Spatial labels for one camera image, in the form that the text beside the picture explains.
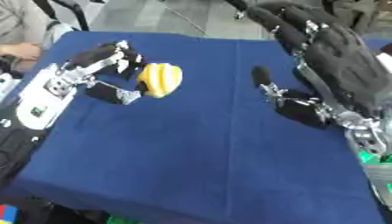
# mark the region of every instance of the yellow ball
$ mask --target yellow ball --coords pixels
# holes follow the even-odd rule
[[[162,98],[171,94],[181,84],[182,70],[169,63],[150,63],[137,79],[147,85],[147,95]]]

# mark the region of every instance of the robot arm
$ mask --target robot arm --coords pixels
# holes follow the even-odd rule
[[[139,75],[134,90],[99,80],[101,74],[128,80],[136,72]],[[164,97],[181,81],[179,67],[147,64],[126,41],[99,45],[79,53],[63,66],[51,64],[32,79],[17,99],[0,108],[0,186],[24,167],[82,88],[98,100],[127,105],[144,95]]]
[[[321,9],[295,3],[259,4],[249,8],[248,16],[296,58],[305,80],[325,84],[312,83],[314,94],[364,117],[380,115],[389,96],[389,72],[353,31]]]
[[[353,148],[379,158],[392,153],[385,117],[390,114],[391,76],[361,38],[321,9],[295,3],[262,3],[250,7],[248,16],[293,56],[294,75],[311,92],[299,96],[297,90],[274,84],[285,93],[277,97],[271,85],[257,83],[269,98],[278,99],[276,112],[312,127],[336,123],[346,129]]]

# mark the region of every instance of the wire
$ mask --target wire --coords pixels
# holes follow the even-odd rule
[[[195,24],[189,17],[186,17],[184,15],[182,15],[179,11],[172,9],[171,7],[167,6],[165,3],[161,2],[161,4],[172,14],[183,18],[184,20],[188,21],[194,28],[196,28],[196,30],[198,30],[199,32],[203,33],[204,36],[209,37],[209,35],[207,34],[207,32],[201,28],[199,25]]]

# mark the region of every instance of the table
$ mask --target table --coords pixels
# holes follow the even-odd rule
[[[180,65],[180,89],[129,106],[79,95],[10,191],[147,223],[383,223],[341,130],[276,115],[252,84],[262,64],[282,87],[301,87],[275,42],[73,32],[35,72],[120,39]]]

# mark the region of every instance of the person's hand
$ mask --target person's hand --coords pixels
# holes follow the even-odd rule
[[[18,43],[14,45],[1,45],[2,54],[9,54],[22,60],[37,60],[42,54],[42,48],[39,44]]]
[[[390,95],[391,75],[361,38],[321,9],[295,3],[262,3],[248,16],[299,57],[348,109],[371,116]]]

